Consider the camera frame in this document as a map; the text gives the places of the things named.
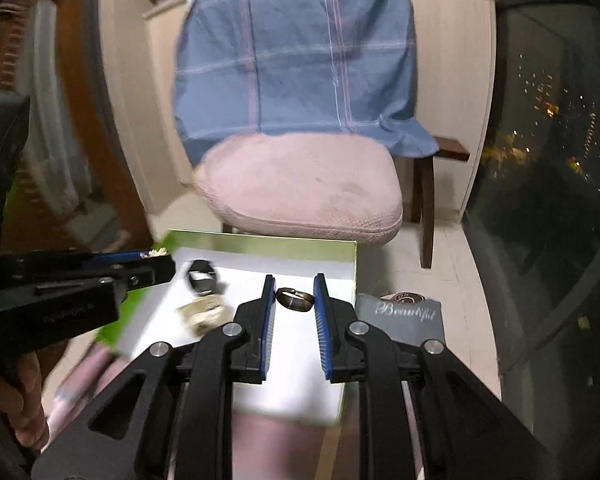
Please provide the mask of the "left hand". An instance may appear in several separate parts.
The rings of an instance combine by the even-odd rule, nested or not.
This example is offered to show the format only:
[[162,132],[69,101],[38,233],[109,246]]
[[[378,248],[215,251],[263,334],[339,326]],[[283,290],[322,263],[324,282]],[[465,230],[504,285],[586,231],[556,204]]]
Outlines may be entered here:
[[15,370],[15,386],[0,376],[0,413],[7,415],[20,444],[39,451],[46,445],[50,430],[44,415],[43,376],[36,353],[20,356]]

